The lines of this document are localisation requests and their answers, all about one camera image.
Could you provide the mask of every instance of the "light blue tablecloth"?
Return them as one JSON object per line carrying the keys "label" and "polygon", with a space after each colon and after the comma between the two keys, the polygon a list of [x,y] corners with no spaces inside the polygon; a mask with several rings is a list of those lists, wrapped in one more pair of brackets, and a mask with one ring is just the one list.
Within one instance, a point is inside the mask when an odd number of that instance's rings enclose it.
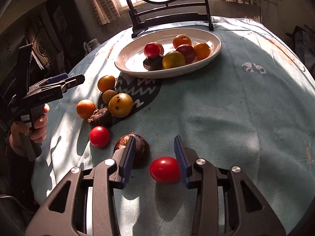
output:
{"label": "light blue tablecloth", "polygon": [[[48,137],[32,178],[39,203],[72,167],[92,168],[111,157],[125,134],[135,132],[147,140],[150,161],[175,157],[173,140],[179,134],[185,146],[215,166],[240,166],[286,232],[291,231],[315,194],[315,82],[293,52],[263,25],[249,19],[213,20],[213,33],[222,48],[205,68],[158,85],[119,77],[117,84],[122,86],[137,81],[147,88],[141,89],[143,97],[138,94],[137,112],[110,129],[106,150],[90,145],[89,126],[77,116],[76,104],[82,99],[97,103],[98,79],[119,76],[114,59],[132,41],[131,29],[108,40],[71,71],[70,75],[84,74],[85,82],[49,104]],[[189,22],[158,26],[145,34],[183,26],[207,30],[202,22]],[[152,102],[142,103],[148,93]],[[196,191],[181,183],[156,184],[148,167],[133,170],[132,176],[126,189],[115,191],[121,235],[190,235]],[[223,222],[220,213],[220,225]]]}

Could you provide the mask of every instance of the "logo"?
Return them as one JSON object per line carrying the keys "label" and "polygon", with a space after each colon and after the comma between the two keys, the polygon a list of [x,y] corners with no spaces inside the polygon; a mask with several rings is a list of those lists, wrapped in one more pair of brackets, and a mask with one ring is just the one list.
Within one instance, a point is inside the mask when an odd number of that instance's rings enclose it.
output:
{"label": "logo", "polygon": [[44,98],[49,98],[49,97],[51,97],[51,96],[53,96],[53,93],[44,95],[44,96],[40,97],[39,100],[43,100]]}

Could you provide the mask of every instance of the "red tomato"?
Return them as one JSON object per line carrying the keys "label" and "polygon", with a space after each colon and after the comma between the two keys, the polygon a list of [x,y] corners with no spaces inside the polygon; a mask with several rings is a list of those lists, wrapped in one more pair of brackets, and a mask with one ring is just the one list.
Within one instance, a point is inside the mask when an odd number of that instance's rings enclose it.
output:
{"label": "red tomato", "polygon": [[179,181],[179,169],[177,160],[172,157],[160,157],[152,162],[150,175],[160,183],[175,183]]}
{"label": "red tomato", "polygon": [[93,128],[90,132],[90,142],[93,146],[97,148],[103,148],[107,146],[111,136],[107,128],[102,126],[97,126]]}
{"label": "red tomato", "polygon": [[156,43],[150,42],[144,47],[143,52],[148,58],[156,58],[160,55],[161,49]]}
{"label": "red tomato", "polygon": [[184,55],[186,64],[193,62],[196,58],[196,51],[191,45],[179,45],[176,51]]}

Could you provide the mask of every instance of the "white plate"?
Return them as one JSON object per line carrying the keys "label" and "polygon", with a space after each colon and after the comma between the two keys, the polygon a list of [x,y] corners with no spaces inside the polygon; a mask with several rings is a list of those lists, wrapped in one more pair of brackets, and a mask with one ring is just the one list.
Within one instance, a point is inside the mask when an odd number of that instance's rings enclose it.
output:
{"label": "white plate", "polygon": [[[163,45],[165,55],[169,51],[175,50],[172,42],[174,37],[179,34],[188,36],[192,40],[193,46],[198,42],[207,43],[211,48],[209,57],[181,67],[158,71],[146,70],[143,67],[143,61],[146,58],[143,53],[144,46],[149,42],[159,42]],[[220,48],[220,39],[210,32],[193,28],[166,29],[142,36],[125,46],[118,54],[115,66],[121,72],[138,78],[158,79],[174,77],[191,73],[206,66],[219,54]]]}

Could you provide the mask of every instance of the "cherry tomato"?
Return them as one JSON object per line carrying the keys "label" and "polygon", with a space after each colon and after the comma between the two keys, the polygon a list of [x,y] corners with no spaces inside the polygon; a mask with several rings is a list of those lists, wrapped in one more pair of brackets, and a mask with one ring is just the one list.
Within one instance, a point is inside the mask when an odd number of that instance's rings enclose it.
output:
{"label": "cherry tomato", "polygon": [[111,136],[107,128],[97,126],[90,132],[90,142],[93,146],[101,149],[109,143]]}
{"label": "cherry tomato", "polygon": [[161,49],[156,43],[150,42],[144,47],[143,52],[148,58],[156,58],[160,55]]}
{"label": "cherry tomato", "polygon": [[177,160],[172,157],[160,157],[154,160],[150,166],[151,177],[160,183],[175,183],[179,181],[179,169]]}

